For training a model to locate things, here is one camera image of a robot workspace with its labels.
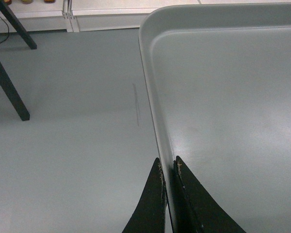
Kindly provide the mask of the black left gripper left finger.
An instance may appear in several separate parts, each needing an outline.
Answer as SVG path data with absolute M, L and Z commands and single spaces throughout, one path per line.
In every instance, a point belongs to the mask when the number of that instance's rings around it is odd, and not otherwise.
M 165 232 L 166 187 L 159 158 L 154 160 L 139 202 L 124 233 Z

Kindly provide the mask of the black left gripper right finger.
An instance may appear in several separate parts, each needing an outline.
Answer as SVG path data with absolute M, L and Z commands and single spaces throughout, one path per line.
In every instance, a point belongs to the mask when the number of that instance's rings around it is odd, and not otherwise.
M 212 198 L 180 156 L 173 168 L 172 224 L 175 233 L 243 233 Z

